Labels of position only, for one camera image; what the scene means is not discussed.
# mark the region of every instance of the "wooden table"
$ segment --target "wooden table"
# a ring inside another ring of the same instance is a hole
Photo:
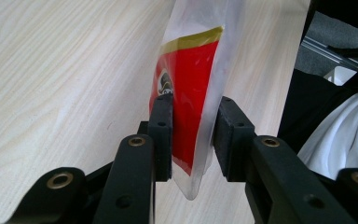
[[[258,134],[277,133],[310,0],[247,0],[226,96]],[[147,120],[172,1],[0,1],[0,222],[36,179],[112,161]],[[157,223],[253,223],[243,184],[216,159],[190,202],[157,186]]]

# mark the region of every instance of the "wood grain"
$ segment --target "wood grain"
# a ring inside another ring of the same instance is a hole
[[[0,1],[0,222],[45,172],[90,173],[146,120],[173,1]],[[309,0],[248,0],[227,84],[259,134],[276,134]],[[252,223],[243,184],[214,158],[195,201],[158,184],[157,223]]]

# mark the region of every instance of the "yellow stripe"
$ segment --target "yellow stripe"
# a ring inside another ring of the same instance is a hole
[[[179,49],[193,49],[195,47],[211,44],[220,39],[223,29],[222,26],[218,26],[202,33],[174,39],[162,46],[160,55],[171,53]]]

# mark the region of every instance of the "white cloth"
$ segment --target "white cloth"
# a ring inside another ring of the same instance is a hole
[[[330,113],[298,157],[314,172],[336,179],[343,168],[358,168],[358,94]]]

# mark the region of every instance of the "plastic bag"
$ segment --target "plastic bag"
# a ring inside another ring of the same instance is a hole
[[[172,177],[189,200],[212,161],[218,106],[243,25],[242,0],[177,0],[154,75],[154,99],[173,93]]]

